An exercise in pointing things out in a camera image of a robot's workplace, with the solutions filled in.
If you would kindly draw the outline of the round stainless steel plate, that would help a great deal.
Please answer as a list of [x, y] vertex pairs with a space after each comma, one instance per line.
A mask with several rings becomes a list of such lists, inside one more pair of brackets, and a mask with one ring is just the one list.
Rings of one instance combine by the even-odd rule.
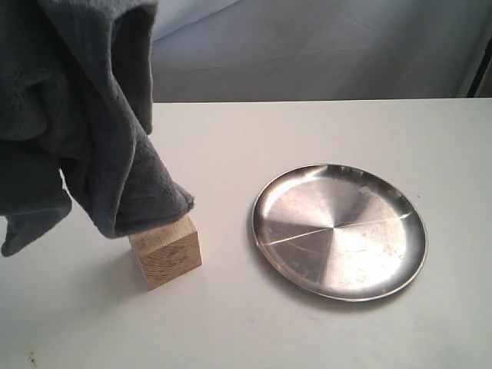
[[426, 228], [408, 198], [347, 165], [305, 165], [268, 182], [252, 205], [251, 231], [277, 273], [337, 301], [402, 291], [427, 257]]

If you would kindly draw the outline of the grey backdrop cloth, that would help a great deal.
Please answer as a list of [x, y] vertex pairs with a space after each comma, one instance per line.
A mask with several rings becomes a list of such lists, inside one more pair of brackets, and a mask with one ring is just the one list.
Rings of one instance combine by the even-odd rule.
[[489, 1], [161, 1], [156, 102], [455, 98]]

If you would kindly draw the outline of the black vertical stand pole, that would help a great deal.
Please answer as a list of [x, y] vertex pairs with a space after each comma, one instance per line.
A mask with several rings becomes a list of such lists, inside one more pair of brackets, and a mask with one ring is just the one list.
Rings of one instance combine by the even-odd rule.
[[466, 98], [491, 97], [491, 15], [487, 16], [487, 23], [474, 48], [463, 91]]

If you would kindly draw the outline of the grey fleece cloth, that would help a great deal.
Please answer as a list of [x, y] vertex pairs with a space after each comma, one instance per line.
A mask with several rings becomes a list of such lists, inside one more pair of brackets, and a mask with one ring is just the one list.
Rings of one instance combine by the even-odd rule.
[[150, 142], [155, 1], [1, 3], [1, 247], [9, 257], [74, 203], [107, 238], [194, 205]]

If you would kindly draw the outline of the light wooden cube block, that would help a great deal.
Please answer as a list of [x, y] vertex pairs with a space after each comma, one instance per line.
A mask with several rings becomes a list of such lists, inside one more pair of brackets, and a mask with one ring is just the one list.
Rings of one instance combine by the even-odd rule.
[[198, 230], [187, 215], [172, 224], [132, 234], [128, 240], [149, 291], [202, 265]]

